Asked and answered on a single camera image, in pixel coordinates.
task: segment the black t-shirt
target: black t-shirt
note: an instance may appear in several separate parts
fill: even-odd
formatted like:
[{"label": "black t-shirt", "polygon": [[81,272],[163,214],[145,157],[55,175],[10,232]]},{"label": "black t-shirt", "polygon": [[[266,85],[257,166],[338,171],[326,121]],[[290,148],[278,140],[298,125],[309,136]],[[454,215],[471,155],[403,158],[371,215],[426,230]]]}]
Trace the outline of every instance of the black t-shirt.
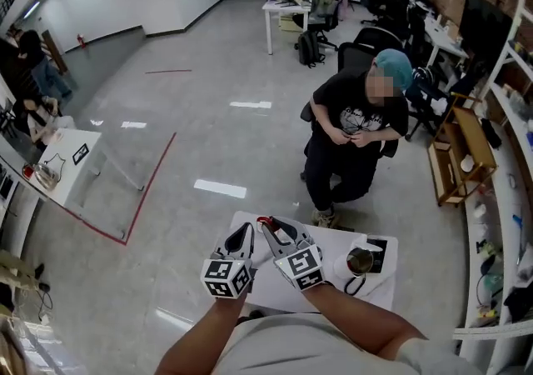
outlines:
[{"label": "black t-shirt", "polygon": [[366,73],[344,69],[313,93],[316,104],[327,107],[331,124],[350,135],[358,131],[377,131],[390,126],[400,135],[407,133],[409,111],[401,92],[386,97],[385,106],[372,105],[365,94]]},{"label": "black t-shirt", "polygon": [[18,43],[20,53],[27,53],[26,64],[31,70],[36,67],[44,58],[44,52],[41,49],[41,38],[35,30],[29,30],[20,37]]}]

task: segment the glossy tile floor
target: glossy tile floor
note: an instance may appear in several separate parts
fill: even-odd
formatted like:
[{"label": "glossy tile floor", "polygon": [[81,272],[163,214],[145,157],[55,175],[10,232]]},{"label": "glossy tile floor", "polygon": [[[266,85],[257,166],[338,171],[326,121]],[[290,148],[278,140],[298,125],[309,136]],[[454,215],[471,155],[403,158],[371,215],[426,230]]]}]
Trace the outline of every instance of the glossy tile floor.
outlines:
[{"label": "glossy tile floor", "polygon": [[[50,324],[90,373],[153,373],[210,306],[199,270],[235,211],[310,221],[311,201],[298,175],[310,129],[299,114],[336,72],[336,54],[328,51],[325,65],[304,67],[292,48],[296,34],[273,27],[275,52],[268,56],[261,5],[226,1],[184,35],[148,40],[76,119],[103,132],[143,178],[177,133],[126,247],[51,203],[28,237],[26,259],[47,265]],[[362,7],[350,11],[331,40],[352,41],[362,18],[368,18]],[[170,69],[192,71],[145,74]],[[230,106],[261,101],[271,108]],[[381,160],[371,191],[342,209],[342,223],[398,238],[394,310],[449,345],[465,307],[466,236],[461,209],[436,206],[427,139],[420,130],[393,159]],[[195,189],[198,178],[246,188],[246,198]],[[99,217],[125,226],[139,197],[106,164],[84,198]],[[21,308],[32,320],[34,298]]]}]

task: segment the computer monitor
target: computer monitor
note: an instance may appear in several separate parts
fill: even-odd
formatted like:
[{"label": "computer monitor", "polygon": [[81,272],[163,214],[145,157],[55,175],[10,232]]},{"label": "computer monitor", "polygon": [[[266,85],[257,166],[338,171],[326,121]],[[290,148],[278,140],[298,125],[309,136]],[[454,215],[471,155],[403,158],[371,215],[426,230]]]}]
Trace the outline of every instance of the computer monitor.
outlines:
[{"label": "computer monitor", "polygon": [[512,19],[487,0],[466,0],[459,31],[463,47],[488,66],[494,65],[506,42]]}]

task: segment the wall baseboard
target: wall baseboard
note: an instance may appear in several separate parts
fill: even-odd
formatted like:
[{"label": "wall baseboard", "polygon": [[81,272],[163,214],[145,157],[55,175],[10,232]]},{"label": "wall baseboard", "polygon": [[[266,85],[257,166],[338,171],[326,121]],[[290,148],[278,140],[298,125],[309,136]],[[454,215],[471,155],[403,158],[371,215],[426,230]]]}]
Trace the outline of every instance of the wall baseboard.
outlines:
[{"label": "wall baseboard", "polygon": [[192,21],[189,25],[187,25],[185,28],[180,28],[179,30],[169,30],[167,32],[153,32],[150,34],[147,34],[147,38],[161,38],[164,36],[171,36],[173,34],[183,34],[188,32],[194,25],[198,23],[202,18],[204,18],[212,9],[214,9],[216,6],[218,6],[220,3],[222,3],[224,0],[219,0],[214,5],[212,5],[209,9],[207,9],[203,14],[198,16],[194,21]]},{"label": "wall baseboard", "polygon": [[[111,34],[106,34],[105,36],[94,38],[93,40],[85,42],[85,44],[86,45],[90,45],[91,43],[96,43],[96,42],[99,42],[100,40],[104,40],[106,38],[114,38],[115,36],[118,36],[119,34],[129,33],[129,32],[135,31],[135,30],[142,30],[142,25],[137,25],[135,27],[126,28],[125,30],[121,30],[121,31],[115,32],[115,33],[112,32]],[[65,51],[65,53],[71,53],[72,51],[75,51],[77,49],[81,49],[81,46],[77,45],[75,47],[71,47],[70,49]]]}]

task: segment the gray shirt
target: gray shirt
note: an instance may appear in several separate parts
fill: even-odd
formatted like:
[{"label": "gray shirt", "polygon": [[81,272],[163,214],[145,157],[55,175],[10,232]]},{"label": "gray shirt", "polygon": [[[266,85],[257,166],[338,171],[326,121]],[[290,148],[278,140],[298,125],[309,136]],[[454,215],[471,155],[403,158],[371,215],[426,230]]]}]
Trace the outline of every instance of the gray shirt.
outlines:
[{"label": "gray shirt", "polygon": [[411,339],[394,362],[356,347],[321,314],[287,314],[235,328],[215,374],[481,375],[455,354],[427,340]]}]

